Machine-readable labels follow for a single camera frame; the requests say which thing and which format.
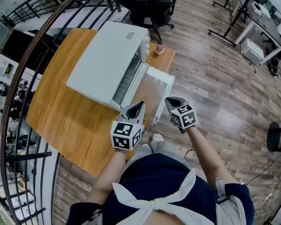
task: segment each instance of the white cube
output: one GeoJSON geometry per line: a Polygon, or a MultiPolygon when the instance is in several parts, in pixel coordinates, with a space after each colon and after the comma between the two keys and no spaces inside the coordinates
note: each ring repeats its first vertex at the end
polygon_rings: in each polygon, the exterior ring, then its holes
{"type": "Polygon", "coordinates": [[[174,124],[185,129],[197,123],[196,111],[189,105],[183,105],[170,112],[174,124]]]}
{"type": "Polygon", "coordinates": [[[111,127],[112,147],[133,150],[141,140],[142,125],[129,122],[113,121],[111,127]]]}

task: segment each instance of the wooden floor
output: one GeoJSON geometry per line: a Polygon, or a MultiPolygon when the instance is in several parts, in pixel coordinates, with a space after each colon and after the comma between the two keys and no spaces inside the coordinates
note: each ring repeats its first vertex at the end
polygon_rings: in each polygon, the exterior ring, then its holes
{"type": "MultiPolygon", "coordinates": [[[[269,124],[277,121],[281,126],[281,80],[274,80],[265,65],[256,68],[254,74],[254,67],[239,54],[239,47],[207,35],[208,29],[223,33],[229,26],[227,10],[213,7],[213,1],[178,0],[172,17],[175,28],[160,28],[160,33],[163,44],[177,52],[170,70],[176,78],[172,92],[195,100],[200,131],[232,175],[248,183],[281,155],[266,148],[269,124]]],[[[235,40],[244,26],[239,20],[229,38],[235,40]]],[[[187,135],[172,126],[166,110],[158,125],[146,128],[143,142],[153,133],[162,134],[181,155],[191,147],[187,135]]],[[[187,161],[204,177],[194,152],[188,153],[187,161]]],[[[275,177],[278,174],[281,157],[248,185],[256,224],[263,224],[281,203],[281,178],[275,177]],[[273,196],[265,203],[270,192],[273,196]]],[[[87,173],[61,158],[54,194],[54,224],[65,224],[70,205],[82,201],[93,182],[87,173]]]]}

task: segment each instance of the light blue jeans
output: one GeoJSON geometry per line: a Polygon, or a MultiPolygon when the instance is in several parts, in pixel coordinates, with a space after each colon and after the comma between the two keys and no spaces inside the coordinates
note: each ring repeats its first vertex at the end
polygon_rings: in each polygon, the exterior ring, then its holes
{"type": "Polygon", "coordinates": [[[123,172],[138,159],[153,153],[161,153],[163,155],[166,155],[184,164],[186,167],[190,169],[188,163],[177,153],[177,149],[174,147],[173,144],[165,141],[152,141],[150,143],[150,146],[148,144],[136,146],[134,155],[130,158],[130,160],[125,165],[123,172]]]}

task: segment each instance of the white desk leg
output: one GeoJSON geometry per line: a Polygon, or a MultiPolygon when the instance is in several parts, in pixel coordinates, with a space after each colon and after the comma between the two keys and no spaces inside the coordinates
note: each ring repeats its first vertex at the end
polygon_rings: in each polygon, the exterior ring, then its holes
{"type": "Polygon", "coordinates": [[[232,16],[235,16],[235,14],[238,11],[239,7],[240,7],[240,0],[238,0],[238,3],[236,5],[235,9],[233,10],[232,16]]]}
{"type": "Polygon", "coordinates": [[[276,48],[275,50],[273,50],[269,55],[267,55],[259,64],[257,64],[258,66],[261,64],[264,64],[266,61],[270,60],[274,55],[276,55],[278,52],[281,51],[281,47],[280,45],[278,46],[278,48],[276,48]]]}
{"type": "Polygon", "coordinates": [[[243,30],[243,32],[239,35],[239,37],[235,40],[235,44],[239,44],[240,41],[247,35],[247,33],[251,30],[251,28],[254,26],[254,22],[251,21],[248,26],[243,30]]]}

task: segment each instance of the person's right arm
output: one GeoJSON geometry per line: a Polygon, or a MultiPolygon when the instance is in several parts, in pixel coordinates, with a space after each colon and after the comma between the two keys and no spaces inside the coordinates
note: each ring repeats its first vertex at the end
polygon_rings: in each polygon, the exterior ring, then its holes
{"type": "Polygon", "coordinates": [[[189,127],[186,131],[192,141],[208,184],[213,189],[216,189],[215,180],[219,177],[224,177],[225,184],[238,183],[238,181],[236,181],[228,172],[216,150],[210,145],[200,131],[196,127],[189,127]]]}

